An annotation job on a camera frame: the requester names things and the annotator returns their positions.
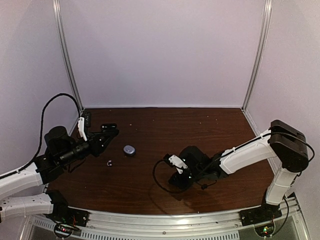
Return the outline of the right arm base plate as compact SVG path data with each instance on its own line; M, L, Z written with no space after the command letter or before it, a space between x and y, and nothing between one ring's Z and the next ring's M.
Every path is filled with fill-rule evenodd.
M261 207L241 210L239 217L242 226L256 225L282 216L281 210L262 209Z

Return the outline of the black wireless earbud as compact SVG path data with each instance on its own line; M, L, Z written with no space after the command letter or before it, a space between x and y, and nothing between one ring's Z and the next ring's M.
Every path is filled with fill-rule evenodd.
M201 189L202 189L202 190L205 190L205 189L207 189L207 188L208 188L208 185L207 185L207 184L202 184L202 185L201 185Z

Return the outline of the black earbud charging case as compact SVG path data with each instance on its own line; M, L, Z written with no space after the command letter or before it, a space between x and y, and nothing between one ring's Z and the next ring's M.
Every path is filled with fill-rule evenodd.
M116 123L103 123L100 126L100 129L102 131L111 131L117 129L117 124Z

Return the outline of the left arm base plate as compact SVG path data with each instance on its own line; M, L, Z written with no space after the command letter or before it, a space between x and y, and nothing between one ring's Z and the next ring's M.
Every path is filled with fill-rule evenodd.
M45 214L52 221L65 223L77 227L86 227L89 219L89 212L68 206L55 206L53 212Z

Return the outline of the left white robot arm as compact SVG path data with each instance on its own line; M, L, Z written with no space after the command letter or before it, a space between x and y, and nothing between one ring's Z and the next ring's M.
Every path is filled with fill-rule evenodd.
M103 124L99 132L89 132L79 140L69 136L63 126L52 128L44 136L46 150L43 155L37 156L27 167L1 175L0 220L43 214L55 221L69 221L72 211L57 190L23 197L14 194L53 182L72 163L89 155L98 157L118 134L115 123Z

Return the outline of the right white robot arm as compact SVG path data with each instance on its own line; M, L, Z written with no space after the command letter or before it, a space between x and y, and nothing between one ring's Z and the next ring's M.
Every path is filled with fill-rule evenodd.
M176 169L168 183L181 191L202 179L217 181L262 160L278 158L281 166L267 188L264 204L256 210L259 220L268 220L275 212L296 177L309 165L310 146L305 135L281 120L273 120L270 128L239 146L209 157L196 146L184 148L179 155L168 154L165 162Z

